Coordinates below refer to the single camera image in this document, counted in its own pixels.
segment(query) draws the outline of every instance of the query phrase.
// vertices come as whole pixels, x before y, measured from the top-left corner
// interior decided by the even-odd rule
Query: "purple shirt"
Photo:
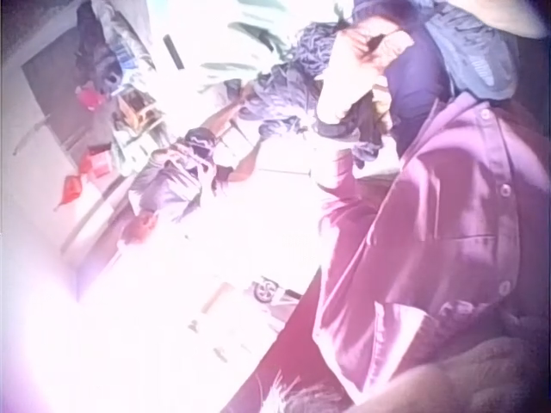
[[[317,156],[313,340],[356,404],[496,305],[548,325],[549,145],[511,109],[436,104],[380,202],[349,153]]]

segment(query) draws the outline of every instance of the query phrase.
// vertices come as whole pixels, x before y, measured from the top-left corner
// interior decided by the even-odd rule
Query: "wheel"
[[[274,299],[278,288],[274,281],[264,279],[256,283],[253,294],[258,302],[268,304]]]

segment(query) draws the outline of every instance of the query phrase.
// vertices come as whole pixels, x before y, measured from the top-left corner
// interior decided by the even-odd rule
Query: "shirt button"
[[[499,284],[499,295],[502,297],[505,297],[509,295],[511,292],[511,282],[510,281],[503,281],[501,284]]]
[[[507,185],[506,183],[504,183],[499,189],[499,193],[504,198],[509,198],[511,196],[511,192],[512,192],[511,185]]]
[[[480,111],[480,117],[483,120],[489,120],[492,117],[492,114],[490,113],[490,109],[482,109]]]

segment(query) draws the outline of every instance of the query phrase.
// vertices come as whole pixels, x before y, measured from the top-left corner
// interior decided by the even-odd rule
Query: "person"
[[[124,227],[121,245],[145,243],[162,222],[177,224],[210,202],[228,182],[242,182],[254,170],[258,146],[236,168],[214,164],[213,150],[231,128],[243,95],[191,129],[184,139],[155,150],[128,191],[134,217]]]
[[[379,16],[340,32],[318,119],[338,124],[412,43]],[[546,366],[549,144],[533,130],[515,102],[436,101],[380,205],[352,175],[356,135],[311,135],[324,257],[313,340],[353,404],[500,336],[533,345]]]

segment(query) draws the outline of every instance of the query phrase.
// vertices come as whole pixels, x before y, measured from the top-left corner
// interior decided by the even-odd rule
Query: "red object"
[[[78,173],[100,178],[113,170],[111,144],[93,146],[88,149],[78,165]]]
[[[76,94],[78,101],[90,112],[94,112],[105,102],[105,96],[89,85],[77,88]]]
[[[77,175],[67,176],[63,184],[63,194],[61,195],[61,202],[58,207],[69,204],[77,199],[83,192],[82,177]]]
[[[111,144],[91,146],[88,148],[80,163],[78,164],[78,175],[71,175],[65,178],[61,202],[56,210],[62,205],[69,204],[78,199],[83,192],[83,177],[100,178],[113,170],[113,159],[111,157]]]

